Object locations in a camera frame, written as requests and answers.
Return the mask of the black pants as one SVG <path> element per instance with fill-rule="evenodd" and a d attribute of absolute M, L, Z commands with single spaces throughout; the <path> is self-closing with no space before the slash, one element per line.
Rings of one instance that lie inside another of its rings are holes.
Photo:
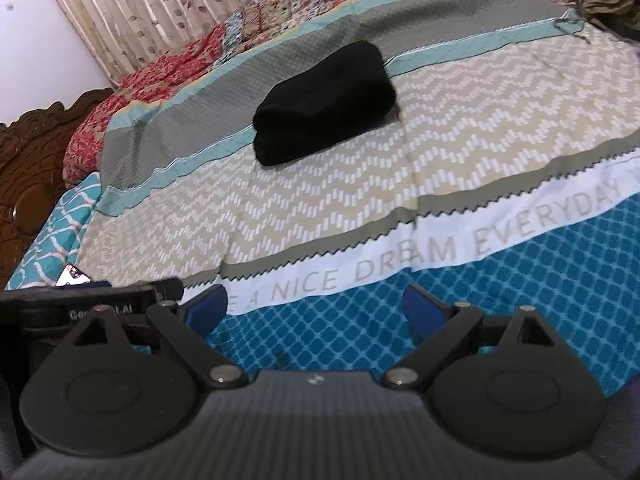
<path fill-rule="evenodd" d="M 375 127 L 395 105 L 378 47 L 348 44 L 269 91 L 253 116 L 256 159 L 274 167 L 316 154 Z"/>

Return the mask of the smartphone with lit screen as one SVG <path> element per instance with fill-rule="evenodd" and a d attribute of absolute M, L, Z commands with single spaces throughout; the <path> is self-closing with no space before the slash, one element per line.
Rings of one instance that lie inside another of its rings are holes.
<path fill-rule="evenodd" d="M 55 285 L 58 287 L 77 286 L 91 282 L 92 279 L 90 276 L 79 270 L 77 266 L 73 265 L 73 263 L 67 263 L 56 280 Z"/>

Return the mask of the teal patterned pillow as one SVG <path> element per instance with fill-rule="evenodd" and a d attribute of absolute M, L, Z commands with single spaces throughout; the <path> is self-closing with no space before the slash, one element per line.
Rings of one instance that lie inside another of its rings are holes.
<path fill-rule="evenodd" d="M 95 171 L 66 191 L 11 275 L 5 290 L 54 285 L 67 263 L 75 263 L 86 225 L 102 194 Z"/>

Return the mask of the carved wooden headboard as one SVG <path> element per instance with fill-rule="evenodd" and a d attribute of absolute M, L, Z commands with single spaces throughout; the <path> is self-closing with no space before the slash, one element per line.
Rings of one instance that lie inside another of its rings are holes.
<path fill-rule="evenodd" d="M 65 191 L 70 137 L 110 88 L 83 93 L 71 107 L 55 102 L 1 126 L 1 284 L 5 285 Z"/>

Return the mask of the patterned bedsheet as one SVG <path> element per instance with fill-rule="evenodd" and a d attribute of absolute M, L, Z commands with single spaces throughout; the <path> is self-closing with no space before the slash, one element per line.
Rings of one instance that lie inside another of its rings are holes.
<path fill-rule="evenodd" d="M 264 167 L 269 91 L 357 41 L 396 105 Z M 639 48 L 550 0 L 352 0 L 108 124 L 79 270 L 229 299 L 246 370 L 385 370 L 418 284 L 538 309 L 607 393 L 639 373 Z"/>

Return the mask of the red floral quilt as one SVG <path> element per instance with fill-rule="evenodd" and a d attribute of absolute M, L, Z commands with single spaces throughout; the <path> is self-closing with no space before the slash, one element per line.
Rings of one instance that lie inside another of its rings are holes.
<path fill-rule="evenodd" d="M 325 14 L 347 0 L 262 0 L 229 16 L 222 24 L 181 48 L 162 54 L 128 75 L 97 105 L 70 137 L 62 176 L 72 188 L 99 169 L 103 137 L 115 113 L 134 101 L 166 101 L 179 90 L 235 55 Z"/>

